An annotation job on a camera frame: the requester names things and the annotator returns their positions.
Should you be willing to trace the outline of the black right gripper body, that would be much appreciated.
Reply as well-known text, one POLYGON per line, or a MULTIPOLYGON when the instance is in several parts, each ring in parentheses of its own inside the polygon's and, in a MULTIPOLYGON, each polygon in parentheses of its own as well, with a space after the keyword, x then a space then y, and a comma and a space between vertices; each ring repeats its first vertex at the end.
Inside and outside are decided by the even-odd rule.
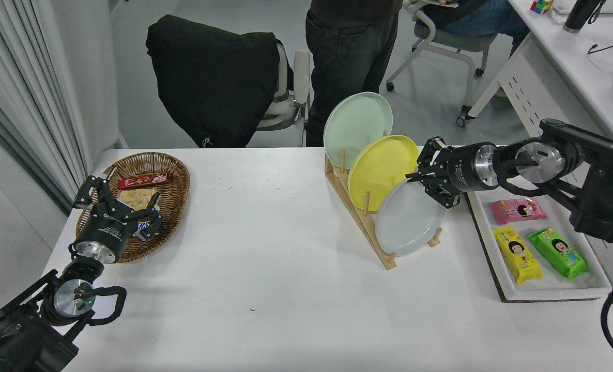
POLYGON ((460 192, 479 190, 479 177, 474 159, 479 146, 448 146, 442 150, 450 183, 460 192))

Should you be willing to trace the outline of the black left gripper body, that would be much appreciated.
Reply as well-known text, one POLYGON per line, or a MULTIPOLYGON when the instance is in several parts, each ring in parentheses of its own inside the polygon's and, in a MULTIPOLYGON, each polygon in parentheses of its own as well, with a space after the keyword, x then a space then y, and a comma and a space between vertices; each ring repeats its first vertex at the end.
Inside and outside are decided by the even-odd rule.
POLYGON ((127 206, 94 206, 89 221, 75 240, 78 256, 121 256, 129 242, 134 222, 123 222, 133 210, 127 206))

